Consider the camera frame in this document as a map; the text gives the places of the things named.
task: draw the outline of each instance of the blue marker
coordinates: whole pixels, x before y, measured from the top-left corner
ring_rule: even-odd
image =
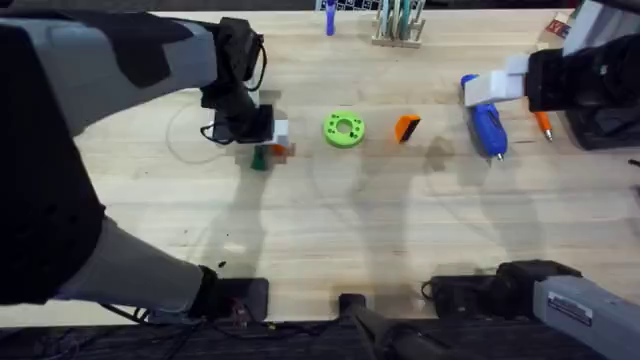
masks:
[[[333,23],[336,17],[336,0],[327,0],[327,36],[336,33],[336,27]]]
[[[464,90],[464,84],[478,75],[465,75],[460,79],[460,85]],[[489,157],[496,157],[502,161],[507,152],[507,132],[500,123],[500,114],[493,104],[476,105],[470,108],[471,121],[476,136],[485,153]]]

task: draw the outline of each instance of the wooden tabletop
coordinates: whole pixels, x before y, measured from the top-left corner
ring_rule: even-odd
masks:
[[[550,114],[549,144],[523,101],[498,105],[504,162],[472,145],[460,77],[529,51],[551,10],[425,12],[418,50],[372,46],[372,13],[169,13],[246,18],[265,34],[263,100],[290,120],[295,156],[269,172],[251,148],[199,134],[210,114],[183,91],[127,110],[77,138],[108,214],[126,230],[221,276],[271,282],[270,317],[327,319],[342,292],[369,295],[393,316],[433,316],[419,295],[435,274],[493,272],[504,261],[550,259],[640,302],[640,169],[636,149],[585,152]],[[329,146],[335,110],[362,116],[365,141]],[[398,116],[422,122],[405,145]],[[122,322],[88,303],[0,310],[0,324]]]

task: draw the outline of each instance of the green ring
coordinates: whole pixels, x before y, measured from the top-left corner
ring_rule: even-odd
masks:
[[[339,123],[347,123],[351,126],[351,131],[348,133],[338,131]],[[329,115],[322,129],[327,142],[339,148],[354,147],[364,139],[364,121],[351,111],[336,111]]]

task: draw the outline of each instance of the orange pen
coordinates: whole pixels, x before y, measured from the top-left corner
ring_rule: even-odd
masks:
[[[549,141],[553,141],[553,133],[551,132],[551,123],[549,122],[549,116],[547,116],[546,112],[535,112],[533,113],[538,120],[538,126],[540,126],[540,131],[544,134],[544,137]]]

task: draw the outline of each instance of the wooden table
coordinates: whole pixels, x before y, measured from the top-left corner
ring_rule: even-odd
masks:
[[[372,46],[372,13],[170,13],[249,19],[265,34],[262,98],[290,120],[295,156],[270,172],[251,149],[218,148],[198,128],[210,114],[184,91],[112,116],[77,138],[107,212],[126,230],[222,276],[271,281],[272,319],[327,319],[342,292],[375,310],[433,316],[419,295],[434,274],[494,271],[543,258],[640,302],[640,169],[635,149],[585,152],[551,114],[549,144],[522,101],[499,104],[510,147],[491,164],[470,142],[460,77],[531,50],[550,10],[425,12],[419,50]],[[321,123],[349,109],[364,143],[329,146]],[[423,121],[406,145],[396,118]],[[115,323],[88,303],[0,310],[0,324]]]

